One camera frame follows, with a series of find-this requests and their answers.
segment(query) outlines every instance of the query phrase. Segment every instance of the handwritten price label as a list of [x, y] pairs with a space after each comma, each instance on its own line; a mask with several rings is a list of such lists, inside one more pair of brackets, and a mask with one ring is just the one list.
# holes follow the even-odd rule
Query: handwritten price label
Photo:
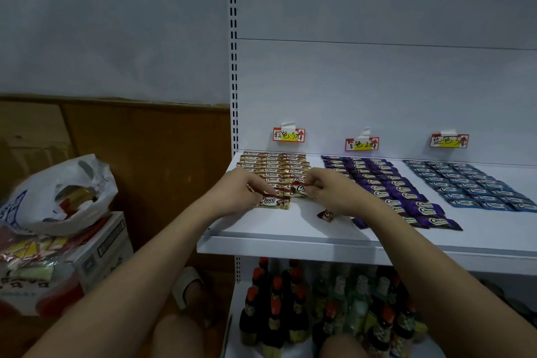
[[295, 129], [292, 132], [281, 130], [281, 128], [274, 128], [272, 132], [272, 140], [278, 142], [297, 142], [304, 143], [305, 129]]
[[345, 139], [345, 151], [378, 150], [378, 137], [364, 137], [363, 139]]
[[448, 147], [452, 149], [466, 149], [470, 135], [444, 135], [434, 133], [431, 135], [431, 147]]

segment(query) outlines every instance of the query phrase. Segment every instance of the gray wall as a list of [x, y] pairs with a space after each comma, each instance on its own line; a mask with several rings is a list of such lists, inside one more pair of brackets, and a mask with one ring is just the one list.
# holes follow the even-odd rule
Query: gray wall
[[226, 0], [0, 0], [0, 93], [228, 103]]

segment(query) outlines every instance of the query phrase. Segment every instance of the person's left hand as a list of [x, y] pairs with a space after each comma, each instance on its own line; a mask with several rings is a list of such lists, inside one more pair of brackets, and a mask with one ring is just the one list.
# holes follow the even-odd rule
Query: person's left hand
[[263, 199], [263, 192], [276, 191], [258, 175], [238, 167], [228, 171], [202, 198], [217, 218], [250, 210]]

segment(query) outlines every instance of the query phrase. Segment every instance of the leg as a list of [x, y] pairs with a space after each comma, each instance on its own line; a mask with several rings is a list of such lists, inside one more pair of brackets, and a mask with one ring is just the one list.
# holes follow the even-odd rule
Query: leg
[[185, 289], [184, 300], [186, 308], [180, 314], [167, 315], [157, 324], [151, 358], [203, 357], [203, 334], [212, 300], [199, 281]]
[[350, 334], [332, 335], [321, 348], [320, 358], [367, 358], [366, 351]]

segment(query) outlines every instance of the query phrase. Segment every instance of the cardboard box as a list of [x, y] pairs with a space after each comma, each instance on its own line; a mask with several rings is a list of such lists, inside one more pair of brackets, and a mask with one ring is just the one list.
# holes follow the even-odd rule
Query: cardboard box
[[1, 277], [0, 316], [58, 317], [129, 259], [133, 249], [123, 212], [111, 212], [98, 224], [98, 231], [59, 257], [49, 282]]

